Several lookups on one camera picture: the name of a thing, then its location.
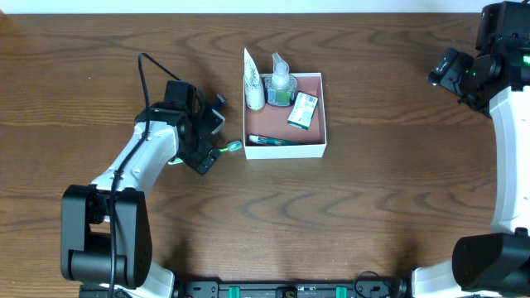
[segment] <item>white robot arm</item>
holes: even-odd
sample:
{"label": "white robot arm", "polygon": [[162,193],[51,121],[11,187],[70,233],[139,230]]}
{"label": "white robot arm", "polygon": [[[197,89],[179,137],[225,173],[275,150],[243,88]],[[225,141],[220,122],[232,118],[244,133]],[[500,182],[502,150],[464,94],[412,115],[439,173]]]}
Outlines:
{"label": "white robot arm", "polygon": [[453,258],[412,273],[412,296],[530,294],[530,5],[485,7],[474,58],[448,49],[427,81],[491,117],[497,143],[497,201],[491,234],[465,237]]}
{"label": "white robot arm", "polygon": [[[507,87],[489,102],[497,140],[497,202],[491,233],[530,228],[530,87]],[[412,274],[412,296],[451,298],[500,296],[491,291],[466,292],[456,283],[451,260],[421,267]]]}
{"label": "white robot arm", "polygon": [[[163,102],[149,105],[142,56],[166,71]],[[194,86],[180,81],[147,54],[138,65],[146,108],[136,116],[134,133],[113,164],[90,185],[71,185],[63,195],[61,271],[68,280],[100,284],[126,297],[171,298],[175,276],[152,262],[152,241],[145,199],[168,161],[177,157],[205,174],[220,157],[208,138],[223,127]],[[110,221],[110,233],[91,231],[91,224]],[[100,296],[80,290],[79,297]]]}

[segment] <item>wooden table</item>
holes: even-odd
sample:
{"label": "wooden table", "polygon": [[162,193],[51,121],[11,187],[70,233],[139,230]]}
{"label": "wooden table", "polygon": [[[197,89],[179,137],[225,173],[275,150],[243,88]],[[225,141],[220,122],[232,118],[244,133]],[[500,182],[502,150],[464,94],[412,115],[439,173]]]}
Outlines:
{"label": "wooden table", "polygon": [[[321,72],[329,145],[316,160],[225,154],[204,177],[167,166],[147,208],[154,259],[233,280],[402,274],[487,233],[493,124],[426,75],[474,52],[478,14],[2,16],[0,297],[73,297],[60,274],[60,199],[116,158],[142,110],[146,51],[210,98],[242,137],[243,48]],[[167,77],[145,63],[152,101]]]}

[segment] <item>black cable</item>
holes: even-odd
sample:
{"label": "black cable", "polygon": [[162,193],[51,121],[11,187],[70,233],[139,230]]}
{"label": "black cable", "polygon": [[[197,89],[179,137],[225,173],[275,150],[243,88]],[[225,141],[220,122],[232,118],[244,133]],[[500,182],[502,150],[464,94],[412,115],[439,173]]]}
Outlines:
{"label": "black cable", "polygon": [[[357,281],[359,280],[359,278],[364,275],[364,274],[374,274],[375,276],[379,276],[379,274],[373,272],[373,271],[364,271],[364,272],[360,272],[360,274],[357,275],[357,278],[355,278],[355,281],[354,281],[354,291],[357,295],[359,295],[361,298],[368,298],[366,297],[365,295],[363,295],[363,293],[359,292],[359,290],[357,290]],[[388,288],[388,291],[391,291],[392,290],[392,287],[385,281],[383,281],[383,284],[385,286],[387,286]]]}
{"label": "black cable", "polygon": [[143,87],[143,96],[146,102],[146,126],[144,132],[142,133],[142,137],[140,138],[138,143],[134,145],[132,150],[127,154],[127,156],[125,156],[118,169],[114,171],[113,183],[110,188],[110,282],[108,284],[108,298],[114,297],[114,286],[116,285],[116,261],[118,257],[118,252],[116,248],[116,190],[118,189],[119,181],[122,179],[123,169],[125,169],[125,166],[129,162],[129,160],[133,157],[134,153],[138,150],[138,148],[147,140],[147,136],[149,135],[151,112],[149,111],[149,92],[147,91],[146,78],[143,74],[142,68],[142,56],[148,58],[152,63],[154,63],[156,66],[158,66],[167,74],[169,74],[173,79],[181,80],[176,75],[172,74],[172,72],[167,70],[164,66],[156,62],[150,55],[146,53],[140,53],[138,55],[138,71],[140,72],[140,80],[142,81]]}

